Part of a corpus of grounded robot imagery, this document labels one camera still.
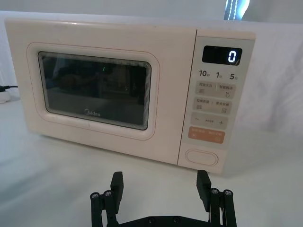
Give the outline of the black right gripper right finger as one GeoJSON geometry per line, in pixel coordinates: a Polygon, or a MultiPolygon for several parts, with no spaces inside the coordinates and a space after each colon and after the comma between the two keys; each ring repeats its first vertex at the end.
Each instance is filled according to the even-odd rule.
{"type": "Polygon", "coordinates": [[[196,187],[208,213],[208,223],[212,227],[235,227],[236,215],[233,192],[225,189],[219,191],[213,188],[209,175],[205,170],[197,171],[196,187]]]}

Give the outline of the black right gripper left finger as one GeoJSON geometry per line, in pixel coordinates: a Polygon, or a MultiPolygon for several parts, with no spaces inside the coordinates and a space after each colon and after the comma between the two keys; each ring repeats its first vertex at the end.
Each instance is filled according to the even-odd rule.
{"type": "Polygon", "coordinates": [[[110,184],[110,190],[103,194],[93,192],[90,195],[91,203],[91,226],[102,227],[102,211],[106,211],[107,227],[118,227],[119,223],[116,219],[120,202],[123,195],[123,172],[114,172],[110,184]]]}

